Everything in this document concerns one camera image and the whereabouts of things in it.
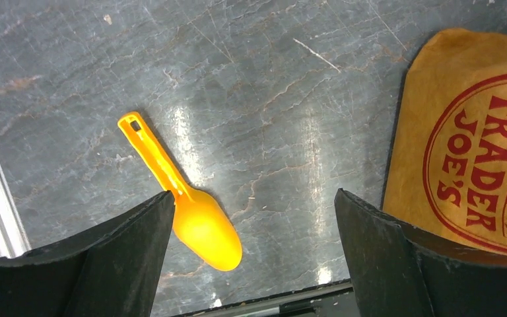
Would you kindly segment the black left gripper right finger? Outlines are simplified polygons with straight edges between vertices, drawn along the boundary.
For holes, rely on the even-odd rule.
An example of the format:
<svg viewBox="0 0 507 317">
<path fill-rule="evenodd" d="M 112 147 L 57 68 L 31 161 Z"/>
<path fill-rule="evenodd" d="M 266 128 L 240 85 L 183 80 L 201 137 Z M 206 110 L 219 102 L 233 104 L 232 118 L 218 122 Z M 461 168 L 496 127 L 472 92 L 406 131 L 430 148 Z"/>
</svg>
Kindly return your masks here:
<svg viewBox="0 0 507 317">
<path fill-rule="evenodd" d="M 362 316 L 507 316 L 507 256 L 458 244 L 338 190 L 337 226 Z"/>
</svg>

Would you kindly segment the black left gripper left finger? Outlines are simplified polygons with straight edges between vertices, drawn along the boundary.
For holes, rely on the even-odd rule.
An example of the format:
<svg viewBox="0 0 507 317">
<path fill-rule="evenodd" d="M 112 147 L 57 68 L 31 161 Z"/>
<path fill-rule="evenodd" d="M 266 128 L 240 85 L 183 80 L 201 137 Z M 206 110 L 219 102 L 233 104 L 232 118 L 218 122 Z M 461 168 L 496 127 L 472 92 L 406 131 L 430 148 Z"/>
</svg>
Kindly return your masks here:
<svg viewBox="0 0 507 317">
<path fill-rule="evenodd" d="M 149 316 L 174 218 L 162 192 L 78 234 L 0 258 L 0 316 Z"/>
</svg>

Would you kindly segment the brown paper grocery bag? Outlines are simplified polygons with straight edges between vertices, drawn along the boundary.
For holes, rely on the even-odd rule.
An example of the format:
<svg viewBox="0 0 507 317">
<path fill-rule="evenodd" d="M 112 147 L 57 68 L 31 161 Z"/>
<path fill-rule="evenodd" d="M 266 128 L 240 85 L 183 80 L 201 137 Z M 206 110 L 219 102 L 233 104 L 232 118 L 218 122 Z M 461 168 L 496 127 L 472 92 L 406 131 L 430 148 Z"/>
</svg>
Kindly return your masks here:
<svg viewBox="0 0 507 317">
<path fill-rule="evenodd" d="M 383 210 L 507 255 L 507 35 L 450 28 L 405 77 Z"/>
</svg>

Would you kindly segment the yellow plastic scoop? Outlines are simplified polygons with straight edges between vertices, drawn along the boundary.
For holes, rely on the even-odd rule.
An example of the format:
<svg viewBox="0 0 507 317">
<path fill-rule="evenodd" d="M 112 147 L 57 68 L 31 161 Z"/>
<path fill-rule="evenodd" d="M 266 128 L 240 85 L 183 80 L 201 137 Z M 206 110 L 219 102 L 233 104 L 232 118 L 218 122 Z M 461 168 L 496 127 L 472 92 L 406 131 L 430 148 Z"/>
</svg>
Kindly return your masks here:
<svg viewBox="0 0 507 317">
<path fill-rule="evenodd" d="M 242 260 L 242 244 L 216 199 L 185 181 L 138 112 L 123 115 L 118 127 L 162 189 L 174 195 L 175 235 L 211 267 L 219 271 L 236 269 Z"/>
</svg>

